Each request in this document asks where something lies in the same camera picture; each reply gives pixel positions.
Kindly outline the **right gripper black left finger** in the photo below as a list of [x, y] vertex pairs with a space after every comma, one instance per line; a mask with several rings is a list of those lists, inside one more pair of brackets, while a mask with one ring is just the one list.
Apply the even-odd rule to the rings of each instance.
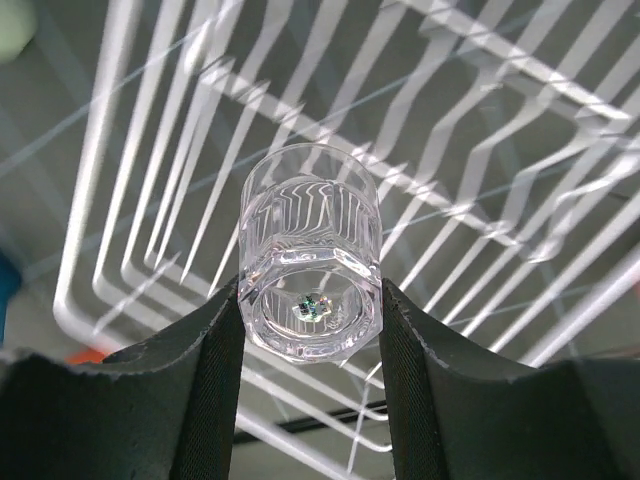
[[225, 479], [245, 329], [237, 285], [100, 363], [1, 353], [5, 479]]

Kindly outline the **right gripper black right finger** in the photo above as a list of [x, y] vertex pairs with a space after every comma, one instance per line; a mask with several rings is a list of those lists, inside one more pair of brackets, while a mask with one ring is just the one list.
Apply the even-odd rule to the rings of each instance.
[[400, 479], [635, 479], [639, 364], [499, 356], [382, 285], [380, 335]]

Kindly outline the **orange mug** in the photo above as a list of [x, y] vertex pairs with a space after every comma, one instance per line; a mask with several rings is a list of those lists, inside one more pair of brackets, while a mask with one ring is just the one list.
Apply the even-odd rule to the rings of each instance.
[[106, 357], [107, 355], [104, 352], [88, 348], [69, 356], [66, 362], [74, 365], [85, 363], [99, 364]]

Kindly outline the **clear faceted glass cup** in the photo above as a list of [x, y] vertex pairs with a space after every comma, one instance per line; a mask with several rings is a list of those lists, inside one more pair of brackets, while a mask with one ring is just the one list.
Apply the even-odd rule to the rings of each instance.
[[299, 143], [258, 162], [238, 245], [238, 305], [256, 346], [291, 363], [338, 362], [381, 332], [378, 192], [352, 155]]

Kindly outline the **blue mug cream inside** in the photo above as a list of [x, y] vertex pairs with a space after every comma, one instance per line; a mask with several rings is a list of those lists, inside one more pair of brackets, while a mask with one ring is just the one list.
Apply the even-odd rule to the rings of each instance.
[[14, 263], [0, 255], [0, 340], [4, 342], [8, 305], [22, 286], [22, 276]]

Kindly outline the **pale green tumbler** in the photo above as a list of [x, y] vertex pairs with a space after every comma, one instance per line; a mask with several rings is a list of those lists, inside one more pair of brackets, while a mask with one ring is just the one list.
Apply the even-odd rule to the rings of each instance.
[[1, 0], [1, 64], [16, 59], [35, 36], [37, 13], [31, 0]]

